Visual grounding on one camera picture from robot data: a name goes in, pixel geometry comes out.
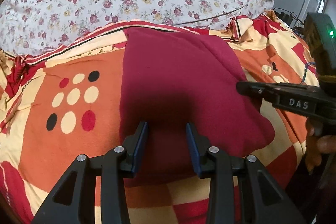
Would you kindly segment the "person's right hand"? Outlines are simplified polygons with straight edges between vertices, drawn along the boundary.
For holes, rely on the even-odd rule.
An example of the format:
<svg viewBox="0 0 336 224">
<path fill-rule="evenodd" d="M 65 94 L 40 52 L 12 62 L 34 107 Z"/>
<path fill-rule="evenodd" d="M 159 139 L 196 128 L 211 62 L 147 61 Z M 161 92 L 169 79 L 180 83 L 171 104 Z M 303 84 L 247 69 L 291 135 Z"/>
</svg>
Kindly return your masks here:
<svg viewBox="0 0 336 224">
<path fill-rule="evenodd" d="M 317 128 L 309 119 L 305 125 L 307 129 L 305 164 L 307 170 L 311 172 L 321 165 L 323 154 L 335 153 L 336 139 L 332 135 L 315 136 Z"/>
</svg>

